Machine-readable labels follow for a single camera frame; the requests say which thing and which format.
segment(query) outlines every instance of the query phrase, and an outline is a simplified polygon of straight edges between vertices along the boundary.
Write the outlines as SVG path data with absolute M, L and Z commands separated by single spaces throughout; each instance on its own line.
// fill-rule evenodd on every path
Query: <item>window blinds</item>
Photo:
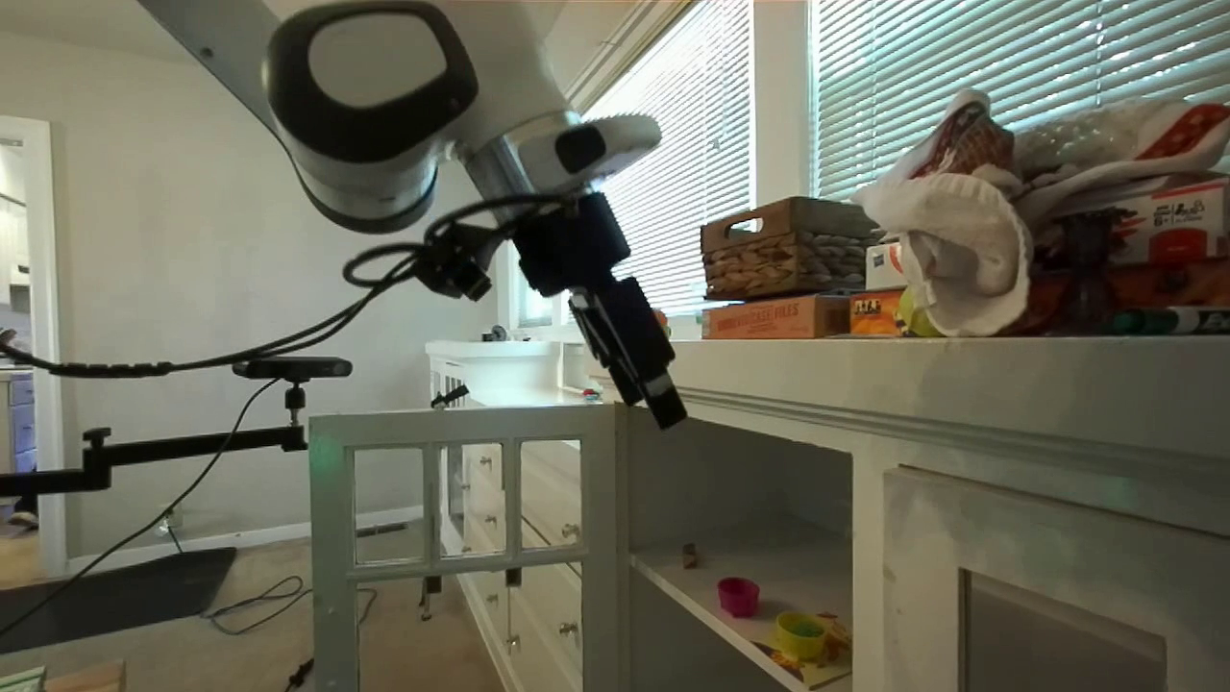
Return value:
M 1006 130 L 1139 97 L 1230 97 L 1224 0 L 816 0 L 816 180 L 845 199 L 961 88 Z
M 752 3 L 696 3 L 590 117 L 617 112 L 663 124 L 663 144 L 600 183 L 631 243 L 622 267 L 652 308 L 700 312 L 700 221 L 752 199 Z

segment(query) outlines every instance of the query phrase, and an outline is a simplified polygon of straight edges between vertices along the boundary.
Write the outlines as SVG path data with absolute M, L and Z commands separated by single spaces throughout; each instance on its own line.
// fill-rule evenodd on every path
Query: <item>doorway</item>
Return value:
M 58 261 L 53 261 L 53 178 L 50 124 L 0 116 L 0 326 L 18 347 L 58 360 Z M 30 370 L 4 370 L 4 458 L 0 471 L 67 470 L 61 379 Z M 67 576 L 67 501 L 40 494 L 34 549 L 23 545 L 34 576 Z

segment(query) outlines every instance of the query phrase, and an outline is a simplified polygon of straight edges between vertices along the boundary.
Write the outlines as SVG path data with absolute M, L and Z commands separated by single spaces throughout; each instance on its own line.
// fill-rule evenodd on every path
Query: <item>cabinet shelf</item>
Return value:
M 683 570 L 682 545 L 641 549 L 631 557 L 631 570 L 700 618 L 711 633 L 732 642 L 747 661 L 765 668 L 782 688 L 850 688 L 850 665 L 832 665 L 799 680 L 759 647 L 770 642 L 775 611 L 833 611 L 841 624 L 850 624 L 850 557 L 841 557 L 837 545 L 825 545 L 823 525 L 788 522 L 732 530 L 693 545 L 702 557 L 700 570 Z M 734 618 L 720 608 L 717 584 L 734 574 L 761 584 L 759 618 Z

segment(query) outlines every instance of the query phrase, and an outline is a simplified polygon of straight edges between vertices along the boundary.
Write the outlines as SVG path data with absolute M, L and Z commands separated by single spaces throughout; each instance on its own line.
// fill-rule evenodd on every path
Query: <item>ceiling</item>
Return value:
M 272 11 L 322 0 L 264 0 Z M 591 69 L 613 56 L 613 42 L 626 28 L 652 34 L 670 6 L 693 0 L 518 0 L 541 37 L 541 56 L 565 92 L 591 80 Z M 40 34 L 53 42 L 127 51 L 182 62 L 184 51 L 148 14 L 140 0 L 0 0 L 0 30 Z
M 536 28 L 551 34 L 560 6 L 577 0 L 522 0 L 522 3 Z M 182 46 L 144 11 L 140 0 L 4 0 L 0 28 L 12 34 L 40 34 L 40 37 L 58 37 L 78 46 L 130 51 L 148 56 L 182 56 Z

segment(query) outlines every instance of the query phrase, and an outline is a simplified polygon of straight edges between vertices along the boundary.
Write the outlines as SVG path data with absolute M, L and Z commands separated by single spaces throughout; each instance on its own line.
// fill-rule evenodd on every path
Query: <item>black stand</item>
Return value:
M 227 429 L 227 434 L 125 442 L 125 444 L 109 444 L 111 426 L 94 426 L 84 429 L 89 444 L 81 452 L 81 470 L 0 477 L 0 494 L 102 493 L 102 489 L 111 489 L 114 466 L 152 466 L 152 462 L 178 462 L 178 458 L 205 458 L 205 452 L 230 452 L 230 448 L 257 448 L 257 444 L 308 448 L 308 439 L 299 426 L 299 411 L 308 406 L 304 379 L 349 375 L 349 360 L 283 357 L 283 360 L 237 366 L 236 371 L 289 379 L 291 386 L 283 393 L 283 406 L 291 411 L 291 421 Z

